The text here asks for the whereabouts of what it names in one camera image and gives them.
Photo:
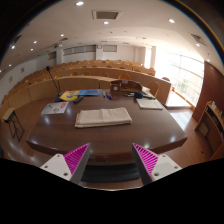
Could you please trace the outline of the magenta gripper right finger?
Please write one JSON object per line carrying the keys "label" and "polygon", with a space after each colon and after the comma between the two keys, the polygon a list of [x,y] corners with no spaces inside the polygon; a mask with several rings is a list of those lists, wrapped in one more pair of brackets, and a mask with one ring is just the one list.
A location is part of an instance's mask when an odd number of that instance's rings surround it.
{"label": "magenta gripper right finger", "polygon": [[181,170],[181,167],[168,155],[158,155],[136,143],[132,144],[132,154],[143,185],[150,184]]}

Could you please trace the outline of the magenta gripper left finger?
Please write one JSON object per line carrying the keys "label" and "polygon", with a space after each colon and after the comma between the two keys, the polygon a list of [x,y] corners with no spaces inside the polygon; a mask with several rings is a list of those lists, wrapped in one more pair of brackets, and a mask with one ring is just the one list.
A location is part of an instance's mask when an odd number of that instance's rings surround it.
{"label": "magenta gripper left finger", "polygon": [[72,183],[79,184],[91,154],[90,144],[84,144],[72,151],[55,154],[41,169],[48,171]]}

